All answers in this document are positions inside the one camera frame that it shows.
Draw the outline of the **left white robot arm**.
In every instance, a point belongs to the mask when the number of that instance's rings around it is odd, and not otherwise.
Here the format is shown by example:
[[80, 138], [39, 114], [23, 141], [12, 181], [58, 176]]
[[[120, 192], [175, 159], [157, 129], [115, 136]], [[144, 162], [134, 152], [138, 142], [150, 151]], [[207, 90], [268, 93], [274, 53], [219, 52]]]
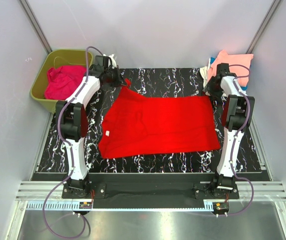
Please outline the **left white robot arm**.
[[69, 165], [67, 177], [63, 180], [64, 192], [80, 198], [91, 192], [84, 150], [88, 133], [86, 107], [104, 84], [114, 88], [126, 84], [113, 54], [95, 56], [95, 63], [86, 69], [76, 90], [66, 100], [56, 103], [58, 136], [66, 148]]

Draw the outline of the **red t-shirt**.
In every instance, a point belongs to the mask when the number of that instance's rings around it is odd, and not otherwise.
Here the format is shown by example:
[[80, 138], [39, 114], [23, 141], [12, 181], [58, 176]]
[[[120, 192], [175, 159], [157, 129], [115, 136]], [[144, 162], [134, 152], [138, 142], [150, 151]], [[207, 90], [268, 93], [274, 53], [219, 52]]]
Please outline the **red t-shirt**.
[[126, 83], [102, 122], [102, 158], [220, 149], [209, 97], [146, 97]]

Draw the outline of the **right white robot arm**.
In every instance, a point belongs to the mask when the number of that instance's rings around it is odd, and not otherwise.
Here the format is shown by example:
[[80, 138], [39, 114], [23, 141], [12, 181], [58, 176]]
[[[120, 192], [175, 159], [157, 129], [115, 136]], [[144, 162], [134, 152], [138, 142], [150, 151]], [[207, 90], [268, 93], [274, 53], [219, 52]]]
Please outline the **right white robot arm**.
[[214, 178], [206, 190], [215, 198], [225, 198], [237, 193], [236, 159], [240, 142], [249, 128], [255, 98], [248, 96], [241, 89], [235, 73], [230, 71], [231, 65], [220, 63], [216, 67], [216, 75], [212, 76], [204, 88], [204, 92], [219, 98], [226, 94], [221, 123], [224, 128], [224, 141], [220, 162]]

